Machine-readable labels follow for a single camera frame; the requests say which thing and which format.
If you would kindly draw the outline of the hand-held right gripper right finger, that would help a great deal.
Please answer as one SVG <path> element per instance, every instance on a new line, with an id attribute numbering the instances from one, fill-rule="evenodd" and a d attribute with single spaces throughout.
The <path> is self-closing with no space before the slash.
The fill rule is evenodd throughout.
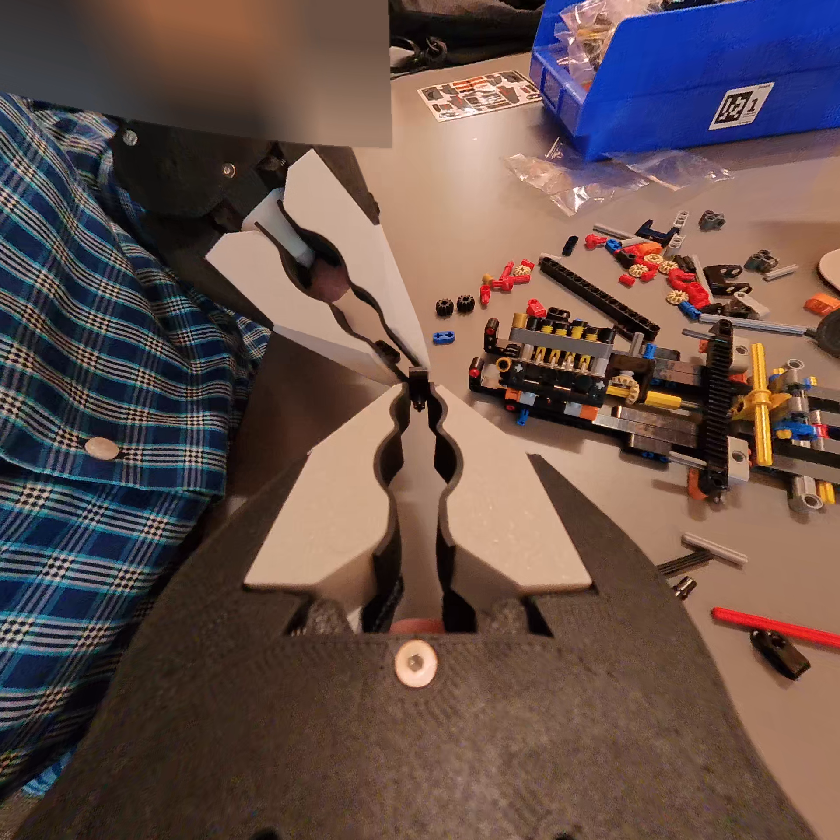
<path id="1" fill-rule="evenodd" d="M 428 424 L 438 505 L 437 576 L 450 633 L 476 630 L 480 613 L 535 595 L 583 592 L 592 578 L 530 457 L 441 385 Z"/>

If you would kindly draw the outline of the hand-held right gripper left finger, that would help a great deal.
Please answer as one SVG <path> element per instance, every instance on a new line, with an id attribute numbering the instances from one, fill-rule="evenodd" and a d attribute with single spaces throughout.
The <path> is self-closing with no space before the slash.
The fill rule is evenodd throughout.
<path id="1" fill-rule="evenodd" d="M 402 544 L 390 485 L 403 467 L 408 387 L 396 385 L 315 446 L 245 577 L 360 613 L 386 632 L 403 595 Z"/>

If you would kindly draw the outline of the partly built lego vehicle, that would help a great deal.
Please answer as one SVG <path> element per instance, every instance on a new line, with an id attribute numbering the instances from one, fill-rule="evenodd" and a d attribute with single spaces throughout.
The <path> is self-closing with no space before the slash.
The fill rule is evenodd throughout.
<path id="1" fill-rule="evenodd" d="M 838 388 L 789 359 L 770 367 L 740 328 L 761 322 L 700 316 L 699 360 L 644 340 L 615 347 L 616 331 L 565 310 L 516 313 L 507 340 L 498 320 L 469 367 L 472 392 L 498 400 L 524 425 L 536 417 L 618 440 L 623 451 L 687 467 L 687 493 L 718 502 L 753 474 L 783 481 L 806 515 L 838 503 Z"/>

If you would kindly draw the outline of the black lego axle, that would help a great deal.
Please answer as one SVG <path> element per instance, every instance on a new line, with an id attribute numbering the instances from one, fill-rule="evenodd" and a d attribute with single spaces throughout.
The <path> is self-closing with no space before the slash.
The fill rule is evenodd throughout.
<path id="1" fill-rule="evenodd" d="M 690 570 L 708 564 L 713 559 L 714 554 L 712 552 L 707 549 L 699 549 L 688 554 L 684 554 L 683 556 L 666 563 L 656 565 L 655 568 L 657 572 L 669 579 L 676 577 L 678 574 L 684 574 Z"/>

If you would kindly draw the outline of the lego sticker sheet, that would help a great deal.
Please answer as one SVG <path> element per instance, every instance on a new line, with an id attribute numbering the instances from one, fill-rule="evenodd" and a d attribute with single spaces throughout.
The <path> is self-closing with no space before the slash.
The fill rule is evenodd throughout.
<path id="1" fill-rule="evenodd" d="M 417 91 L 438 123 L 541 102 L 539 89 L 518 70 L 504 70 L 450 81 Z"/>

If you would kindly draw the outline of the short grey lego axle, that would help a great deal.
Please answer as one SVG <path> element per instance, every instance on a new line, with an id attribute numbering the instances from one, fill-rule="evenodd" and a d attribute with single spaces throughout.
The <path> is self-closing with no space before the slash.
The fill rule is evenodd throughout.
<path id="1" fill-rule="evenodd" d="M 738 567 L 743 567 L 749 562 L 749 558 L 735 549 L 730 549 L 717 542 L 702 538 L 696 534 L 685 532 L 680 536 L 680 541 L 683 545 L 697 551 L 706 551 L 712 557 L 723 560 Z"/>

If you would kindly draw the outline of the long black lego beam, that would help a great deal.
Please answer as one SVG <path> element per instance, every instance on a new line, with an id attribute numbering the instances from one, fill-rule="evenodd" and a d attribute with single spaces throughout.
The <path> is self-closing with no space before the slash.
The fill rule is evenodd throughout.
<path id="1" fill-rule="evenodd" d="M 631 340 L 639 333 L 649 343 L 656 341 L 660 327 L 655 322 L 577 275 L 554 255 L 541 255 L 538 266 L 546 277 L 608 318 L 625 339 Z"/>

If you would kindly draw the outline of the long red lego axle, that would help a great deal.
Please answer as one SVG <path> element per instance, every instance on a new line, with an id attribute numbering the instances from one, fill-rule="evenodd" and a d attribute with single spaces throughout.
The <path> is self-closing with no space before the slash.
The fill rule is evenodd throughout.
<path id="1" fill-rule="evenodd" d="M 809 626 L 785 623 L 765 616 L 735 611 L 721 606 L 710 610 L 713 620 L 733 627 L 742 627 L 779 634 L 808 644 L 839 649 L 839 635 Z"/>

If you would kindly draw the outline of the pile of loose lego pieces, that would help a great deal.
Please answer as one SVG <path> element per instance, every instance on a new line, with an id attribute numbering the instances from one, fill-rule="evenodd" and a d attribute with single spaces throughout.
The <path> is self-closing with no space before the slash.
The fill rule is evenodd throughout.
<path id="1" fill-rule="evenodd" d="M 648 219 L 631 237 L 624 234 L 617 236 L 615 230 L 595 225 L 593 231 L 583 239 L 584 248 L 588 253 L 600 250 L 610 256 L 611 266 L 616 273 L 616 284 L 622 288 L 634 288 L 637 284 L 645 286 L 662 277 L 659 289 L 667 295 L 669 306 L 683 311 L 688 319 L 714 319 L 720 316 L 735 319 L 736 323 L 745 327 L 761 329 L 761 323 L 770 311 L 761 301 L 753 299 L 756 279 L 759 279 L 762 287 L 772 284 L 796 275 L 800 269 L 798 264 L 785 264 L 779 260 L 773 248 L 756 248 L 746 259 L 738 262 L 721 263 L 699 259 L 685 247 L 686 230 L 679 226 L 685 219 L 685 213 L 678 216 L 667 233 L 653 230 L 653 220 Z M 563 259 L 573 254 L 579 241 L 578 237 L 570 237 L 563 247 L 562 256 L 557 257 L 570 270 Z M 538 263 L 527 259 L 519 265 L 509 262 L 499 278 L 485 275 L 479 287 L 480 306 L 487 307 L 494 294 L 507 295 L 516 288 L 527 286 L 534 274 L 548 278 L 541 272 Z M 625 300 L 617 298 L 611 289 L 573 272 L 655 322 L 628 305 Z"/>

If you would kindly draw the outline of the clear bag of lego parts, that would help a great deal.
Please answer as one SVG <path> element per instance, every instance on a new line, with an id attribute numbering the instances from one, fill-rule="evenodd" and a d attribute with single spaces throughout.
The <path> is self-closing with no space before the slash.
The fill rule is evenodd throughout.
<path id="1" fill-rule="evenodd" d="M 637 11 L 630 1 L 583 1 L 560 12 L 554 36 L 561 49 L 558 64 L 588 91 L 618 25 Z"/>

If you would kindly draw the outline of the black lego axle connector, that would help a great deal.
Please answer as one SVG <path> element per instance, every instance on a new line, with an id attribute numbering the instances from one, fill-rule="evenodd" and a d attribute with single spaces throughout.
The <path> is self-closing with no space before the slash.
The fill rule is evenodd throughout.
<path id="1" fill-rule="evenodd" d="M 810 661 L 780 633 L 753 628 L 749 631 L 749 638 L 767 664 L 786 679 L 798 680 L 811 667 Z"/>

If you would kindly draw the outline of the blue plaid shirt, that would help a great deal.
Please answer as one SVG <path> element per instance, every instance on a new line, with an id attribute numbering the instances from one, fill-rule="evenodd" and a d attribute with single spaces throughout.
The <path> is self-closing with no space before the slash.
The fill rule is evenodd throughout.
<path id="1" fill-rule="evenodd" d="M 68 762 L 224 494 L 269 332 L 150 251 L 113 121 L 1 107 L 4 800 Z"/>

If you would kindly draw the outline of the clear plastic bag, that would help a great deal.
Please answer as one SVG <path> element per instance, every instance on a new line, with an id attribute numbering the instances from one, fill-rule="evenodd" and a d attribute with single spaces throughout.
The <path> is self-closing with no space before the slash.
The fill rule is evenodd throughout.
<path id="1" fill-rule="evenodd" d="M 727 182 L 733 177 L 727 168 L 686 150 L 612 152 L 608 157 L 647 181 L 672 192 Z"/>
<path id="2" fill-rule="evenodd" d="M 546 195 L 567 217 L 651 184 L 645 176 L 611 161 L 586 163 L 576 158 L 548 160 L 514 154 L 504 163 L 520 182 Z"/>

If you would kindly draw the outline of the black bag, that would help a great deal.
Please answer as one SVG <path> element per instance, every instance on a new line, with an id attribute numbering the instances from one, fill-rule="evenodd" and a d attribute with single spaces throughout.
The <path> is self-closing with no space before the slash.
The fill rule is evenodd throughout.
<path id="1" fill-rule="evenodd" d="M 544 1 L 390 1 L 393 77 L 529 53 Z"/>

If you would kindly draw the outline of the blue plastic bin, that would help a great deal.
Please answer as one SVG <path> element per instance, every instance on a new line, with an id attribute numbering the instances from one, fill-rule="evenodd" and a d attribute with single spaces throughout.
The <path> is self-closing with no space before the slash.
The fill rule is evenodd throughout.
<path id="1" fill-rule="evenodd" d="M 630 17 L 588 91 L 559 63 L 546 2 L 529 75 L 586 160 L 839 124 L 839 2 L 729 2 Z"/>

